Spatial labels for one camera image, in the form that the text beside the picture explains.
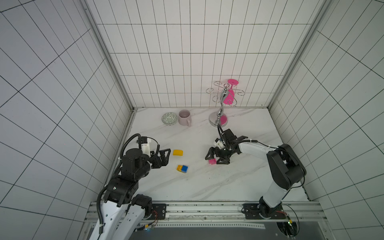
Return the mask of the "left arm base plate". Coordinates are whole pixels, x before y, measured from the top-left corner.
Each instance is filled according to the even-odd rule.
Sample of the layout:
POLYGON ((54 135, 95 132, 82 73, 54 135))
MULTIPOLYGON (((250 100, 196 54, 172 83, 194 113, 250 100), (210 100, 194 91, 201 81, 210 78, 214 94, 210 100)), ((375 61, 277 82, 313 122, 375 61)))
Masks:
POLYGON ((147 217, 147 220, 154 221, 164 220, 167 213, 167 204, 152 204, 152 209, 150 215, 147 217))

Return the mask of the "blue lego brick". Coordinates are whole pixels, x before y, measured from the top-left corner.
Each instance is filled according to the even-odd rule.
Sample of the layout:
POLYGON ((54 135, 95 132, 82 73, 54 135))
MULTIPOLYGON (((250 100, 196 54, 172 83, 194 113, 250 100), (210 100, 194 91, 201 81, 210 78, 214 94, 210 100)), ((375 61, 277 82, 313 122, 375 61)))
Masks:
POLYGON ((186 173, 188 171, 188 166, 182 165, 182 173, 186 173))

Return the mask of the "pink lego brick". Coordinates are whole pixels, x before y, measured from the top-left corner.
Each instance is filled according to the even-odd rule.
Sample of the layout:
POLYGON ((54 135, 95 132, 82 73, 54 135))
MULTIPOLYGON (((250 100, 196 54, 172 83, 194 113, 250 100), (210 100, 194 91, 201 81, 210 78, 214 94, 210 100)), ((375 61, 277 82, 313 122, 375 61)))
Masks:
POLYGON ((217 164, 217 160, 216 159, 211 159, 211 160, 209 160, 209 164, 210 165, 216 165, 217 164))

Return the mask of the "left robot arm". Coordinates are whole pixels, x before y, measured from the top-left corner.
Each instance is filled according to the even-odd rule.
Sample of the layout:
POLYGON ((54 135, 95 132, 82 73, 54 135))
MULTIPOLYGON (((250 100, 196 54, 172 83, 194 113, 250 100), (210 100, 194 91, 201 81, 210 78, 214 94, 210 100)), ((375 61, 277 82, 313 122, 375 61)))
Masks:
POLYGON ((134 134, 123 143, 119 163, 97 197, 98 221, 91 240, 128 240, 132 233, 153 228, 165 219, 165 204, 154 205, 151 197, 137 194, 142 178, 169 163, 171 150, 161 150, 156 144, 151 151, 153 141, 134 134))

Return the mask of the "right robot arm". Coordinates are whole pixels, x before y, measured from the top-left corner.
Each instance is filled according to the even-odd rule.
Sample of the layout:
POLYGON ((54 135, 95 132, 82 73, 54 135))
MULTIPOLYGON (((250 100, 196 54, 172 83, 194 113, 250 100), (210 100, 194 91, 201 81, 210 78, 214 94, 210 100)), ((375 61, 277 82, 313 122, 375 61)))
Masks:
POLYGON ((304 165, 288 144, 273 147, 246 136, 238 138, 230 129, 224 131, 221 125, 217 129, 219 137, 215 140, 215 146, 209 149, 205 160, 215 159, 217 165, 228 165, 234 154, 248 154, 268 163, 273 181, 260 198, 256 209, 247 212, 256 213, 262 219, 270 219, 282 206, 283 199, 294 184, 304 180, 307 174, 304 165))

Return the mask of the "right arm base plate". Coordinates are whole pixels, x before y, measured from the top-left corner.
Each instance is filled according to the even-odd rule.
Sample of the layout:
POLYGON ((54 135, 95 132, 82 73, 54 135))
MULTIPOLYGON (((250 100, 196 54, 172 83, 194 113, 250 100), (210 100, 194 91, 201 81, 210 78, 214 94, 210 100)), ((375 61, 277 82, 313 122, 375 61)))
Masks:
POLYGON ((260 204, 243 204, 241 212, 247 220, 283 220, 286 219, 282 205, 275 208, 269 208, 267 205, 259 206, 260 204))

